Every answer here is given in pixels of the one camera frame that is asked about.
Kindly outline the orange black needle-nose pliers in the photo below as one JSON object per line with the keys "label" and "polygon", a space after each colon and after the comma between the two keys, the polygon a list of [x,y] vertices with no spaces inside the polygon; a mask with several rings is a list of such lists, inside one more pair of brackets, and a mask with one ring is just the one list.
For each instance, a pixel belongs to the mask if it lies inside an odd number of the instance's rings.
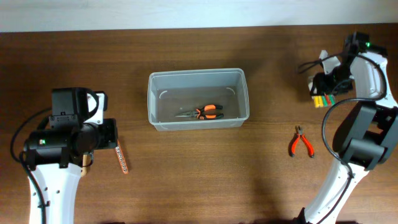
{"label": "orange black needle-nose pliers", "polygon": [[197,108],[194,111],[187,111],[184,113],[180,113],[176,115],[176,117],[181,118],[196,118],[201,120],[214,120],[221,119],[224,117],[223,113],[219,114],[209,114],[210,111],[222,110],[223,107],[221,105],[205,105],[201,108]]}

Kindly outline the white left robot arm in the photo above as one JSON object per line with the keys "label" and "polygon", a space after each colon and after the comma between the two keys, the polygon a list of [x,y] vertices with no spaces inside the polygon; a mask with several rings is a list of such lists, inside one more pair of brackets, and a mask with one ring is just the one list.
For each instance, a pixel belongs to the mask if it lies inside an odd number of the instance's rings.
{"label": "white left robot arm", "polygon": [[88,88],[52,90],[51,115],[20,154],[30,183],[30,223],[73,223],[84,157],[118,146],[116,120],[104,118],[108,96]]}

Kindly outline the clear plastic container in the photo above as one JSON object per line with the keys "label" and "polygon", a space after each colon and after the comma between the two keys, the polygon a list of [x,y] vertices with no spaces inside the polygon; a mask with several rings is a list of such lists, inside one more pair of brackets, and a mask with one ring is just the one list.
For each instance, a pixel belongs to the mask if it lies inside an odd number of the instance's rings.
{"label": "clear plastic container", "polygon": [[[222,106],[207,113],[224,116],[216,120],[179,116],[207,105]],[[240,127],[250,112],[245,74],[240,68],[154,72],[149,76],[147,110],[158,131]]]}

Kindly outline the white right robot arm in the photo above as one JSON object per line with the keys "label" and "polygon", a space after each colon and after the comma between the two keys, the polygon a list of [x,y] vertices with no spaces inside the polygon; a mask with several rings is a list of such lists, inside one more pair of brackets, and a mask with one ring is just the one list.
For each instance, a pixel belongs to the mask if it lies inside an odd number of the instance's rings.
{"label": "white right robot arm", "polygon": [[355,32],[340,53],[322,50],[318,60],[299,67],[304,73],[317,65],[323,71],[308,78],[308,89],[317,108],[328,108],[321,136],[333,162],[317,196],[293,223],[336,223],[358,183],[397,146],[397,102],[388,82],[386,48]]}

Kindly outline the pack of coloured bits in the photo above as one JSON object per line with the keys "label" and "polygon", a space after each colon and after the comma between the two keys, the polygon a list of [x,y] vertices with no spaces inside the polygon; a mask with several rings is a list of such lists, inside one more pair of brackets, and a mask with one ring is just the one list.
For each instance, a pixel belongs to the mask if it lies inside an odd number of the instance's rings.
{"label": "pack of coloured bits", "polygon": [[334,95],[312,95],[313,78],[314,76],[308,78],[308,89],[310,90],[310,96],[315,108],[328,108],[333,106],[336,103]]}

